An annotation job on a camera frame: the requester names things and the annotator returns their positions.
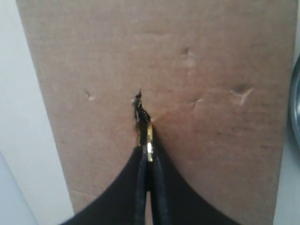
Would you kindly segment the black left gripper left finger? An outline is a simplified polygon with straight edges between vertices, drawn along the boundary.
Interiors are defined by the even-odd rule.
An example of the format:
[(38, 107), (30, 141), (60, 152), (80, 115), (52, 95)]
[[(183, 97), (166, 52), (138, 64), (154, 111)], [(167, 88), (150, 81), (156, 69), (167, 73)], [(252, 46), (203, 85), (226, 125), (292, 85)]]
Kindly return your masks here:
[(113, 183), (64, 225), (144, 225), (147, 193), (147, 155), (135, 147)]

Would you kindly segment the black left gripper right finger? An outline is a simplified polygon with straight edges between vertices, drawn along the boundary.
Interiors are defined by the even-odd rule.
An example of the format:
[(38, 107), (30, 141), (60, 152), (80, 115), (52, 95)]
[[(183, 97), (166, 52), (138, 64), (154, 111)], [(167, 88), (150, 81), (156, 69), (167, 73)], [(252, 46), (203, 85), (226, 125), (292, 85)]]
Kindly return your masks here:
[(164, 147), (152, 144), (149, 184), (154, 225), (235, 225), (182, 177)]

